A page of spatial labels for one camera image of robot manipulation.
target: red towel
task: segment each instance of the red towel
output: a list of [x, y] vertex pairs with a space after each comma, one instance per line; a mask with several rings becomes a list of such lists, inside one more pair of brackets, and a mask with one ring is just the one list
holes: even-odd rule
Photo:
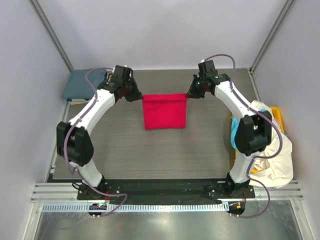
[[144, 129], [184, 129], [188, 100], [185, 96], [185, 93], [144, 95]]

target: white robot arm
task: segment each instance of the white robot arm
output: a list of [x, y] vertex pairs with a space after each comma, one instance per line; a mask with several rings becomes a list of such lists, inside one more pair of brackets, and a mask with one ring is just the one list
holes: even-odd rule
[[117, 65], [109, 74], [108, 79], [98, 86], [96, 95], [82, 111], [69, 122], [60, 122], [56, 128], [57, 153], [64, 157], [64, 141], [67, 132], [72, 126], [74, 127], [67, 140], [68, 161], [87, 183], [102, 193], [105, 193], [105, 179], [92, 159], [94, 147], [90, 135], [105, 112], [122, 97], [125, 97], [128, 102], [143, 98], [133, 77], [132, 69]]
[[[250, 106], [249, 101], [234, 85], [231, 86], [228, 75], [218, 74], [212, 60], [203, 60], [198, 64], [198, 68], [199, 73], [193, 75], [193, 81], [186, 97], [199, 99], [204, 98], [206, 92], [211, 92], [228, 107], [239, 122], [235, 135], [235, 145], [239, 154], [226, 177], [230, 195], [237, 196], [249, 185], [248, 174], [253, 168], [253, 157], [260, 154], [271, 143], [271, 125], [245, 107], [245, 105]], [[250, 108], [271, 120], [271, 114], [268, 111], [261, 112], [255, 107]]]

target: white cloth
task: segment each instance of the white cloth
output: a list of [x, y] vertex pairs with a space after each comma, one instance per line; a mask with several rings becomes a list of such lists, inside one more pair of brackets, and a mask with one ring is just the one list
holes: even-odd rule
[[[251, 106], [260, 110], [267, 110], [272, 114], [272, 110], [264, 103], [259, 101], [253, 101]], [[278, 127], [281, 132], [281, 128], [275, 121], [272, 115], [272, 122]], [[252, 173], [251, 178], [259, 180], [266, 187], [281, 188], [287, 185], [294, 177], [294, 170], [292, 164], [292, 143], [286, 135], [281, 133], [282, 137], [282, 150], [276, 157], [263, 159], [256, 158], [253, 167], [258, 170], [257, 173]], [[279, 136], [274, 128], [271, 131], [271, 143], [261, 152], [260, 156], [272, 156], [279, 149]], [[261, 187], [261, 185], [255, 181], [250, 181], [251, 186]]]

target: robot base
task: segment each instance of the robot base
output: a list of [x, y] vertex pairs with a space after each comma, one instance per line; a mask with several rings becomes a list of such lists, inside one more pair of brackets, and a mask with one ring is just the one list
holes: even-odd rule
[[[125, 202], [127, 205], [210, 205], [220, 204], [223, 199], [243, 199], [244, 196], [247, 199], [255, 198], [252, 186], [248, 186], [238, 195], [231, 195], [228, 186], [226, 178], [108, 179], [105, 180], [103, 188], [104, 192], [109, 194], [128, 194]], [[109, 200], [111, 204], [122, 201], [122, 197], [108, 199], [96, 194], [84, 184], [79, 187], [77, 199]]]

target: yellow container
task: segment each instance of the yellow container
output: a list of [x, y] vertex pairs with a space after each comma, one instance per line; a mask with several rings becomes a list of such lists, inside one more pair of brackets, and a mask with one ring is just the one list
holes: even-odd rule
[[[269, 108], [271, 108], [271, 110], [272, 110], [272, 115], [274, 116], [274, 118], [279, 121], [279, 123], [280, 123], [280, 128], [281, 128], [281, 132], [284, 134], [284, 133], [285, 133], [285, 129], [284, 129], [284, 124], [283, 124], [283, 122], [282, 122], [280, 109], [277, 108], [277, 107], [275, 107], [275, 106], [270, 106]], [[237, 158], [237, 155], [238, 155], [238, 151], [237, 151], [237, 150], [235, 150], [234, 155], [235, 155], [235, 158]], [[258, 173], [259, 171], [253, 169], [251, 172], [252, 172], [253, 174], [255, 174], [255, 173]]]

